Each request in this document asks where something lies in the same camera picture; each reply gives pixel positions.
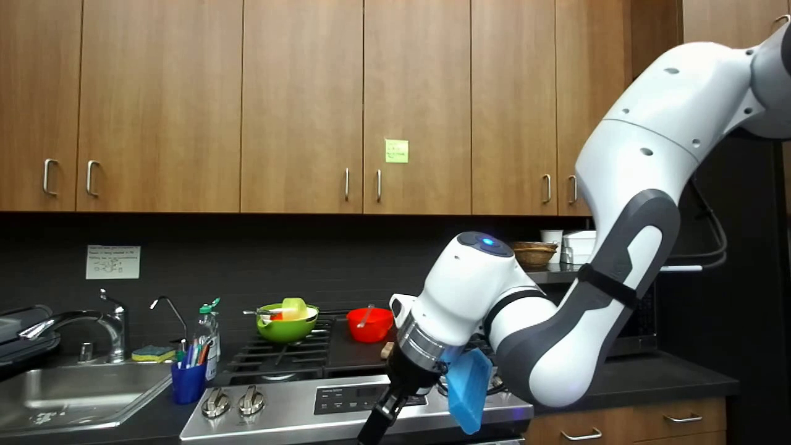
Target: dish soap bottle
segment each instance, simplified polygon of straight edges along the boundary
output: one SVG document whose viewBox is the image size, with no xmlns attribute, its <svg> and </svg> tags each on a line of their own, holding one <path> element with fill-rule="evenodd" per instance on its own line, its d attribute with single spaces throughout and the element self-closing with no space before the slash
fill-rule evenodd
<svg viewBox="0 0 791 445">
<path fill-rule="evenodd" d="M 209 340 L 209 356 L 205 356 L 205 381 L 214 381 L 221 367 L 221 318 L 219 318 L 221 297 L 211 303 L 204 303 L 199 309 L 199 336 L 205 336 Z"/>
</svg>

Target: stove knob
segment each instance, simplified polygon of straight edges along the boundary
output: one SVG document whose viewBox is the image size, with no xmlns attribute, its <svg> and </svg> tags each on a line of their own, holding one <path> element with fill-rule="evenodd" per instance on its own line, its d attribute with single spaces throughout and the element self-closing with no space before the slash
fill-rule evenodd
<svg viewBox="0 0 791 445">
<path fill-rule="evenodd" d="M 204 403 L 204 414 L 209 419 L 223 417 L 230 407 L 230 398 L 223 390 L 216 390 L 214 395 L 205 398 Z"/>
<path fill-rule="evenodd" d="M 264 407 L 264 395 L 254 386 L 247 387 L 247 393 L 241 398 L 241 414 L 253 417 Z"/>
</svg>

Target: sink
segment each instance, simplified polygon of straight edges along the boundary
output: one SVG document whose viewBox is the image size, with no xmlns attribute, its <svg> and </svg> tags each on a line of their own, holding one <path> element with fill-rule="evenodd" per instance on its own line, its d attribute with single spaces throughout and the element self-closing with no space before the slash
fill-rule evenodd
<svg viewBox="0 0 791 445">
<path fill-rule="evenodd" d="M 117 427 L 172 386 L 169 366 L 32 367 L 0 382 L 0 434 Z"/>
</svg>

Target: burner grate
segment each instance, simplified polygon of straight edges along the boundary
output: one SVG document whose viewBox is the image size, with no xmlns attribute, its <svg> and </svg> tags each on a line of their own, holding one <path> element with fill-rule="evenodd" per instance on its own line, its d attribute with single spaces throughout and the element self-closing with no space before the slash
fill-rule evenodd
<svg viewBox="0 0 791 445">
<path fill-rule="evenodd" d="M 230 386 L 319 377 L 329 366 L 329 332 L 315 328 L 306 339 L 293 345 L 275 345 L 264 339 L 247 343 L 228 366 Z"/>
</svg>

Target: tile backsplash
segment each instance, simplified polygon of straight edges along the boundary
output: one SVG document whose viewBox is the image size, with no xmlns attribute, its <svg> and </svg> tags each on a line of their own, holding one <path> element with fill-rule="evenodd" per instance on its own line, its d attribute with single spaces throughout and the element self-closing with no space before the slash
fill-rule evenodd
<svg viewBox="0 0 791 445">
<path fill-rule="evenodd" d="M 316 299 L 324 313 L 416 293 L 435 255 L 460 230 L 502 240 L 555 217 L 376 217 L 376 214 L 0 214 L 0 311 L 32 301 L 54 311 L 101 309 L 99 288 L 130 309 L 131 339 L 179 336 L 172 297 L 189 325 L 199 307 L 223 297 L 225 340 L 254 333 L 242 309 L 284 293 Z M 139 278 L 84 278 L 86 245 L 141 245 Z"/>
</svg>

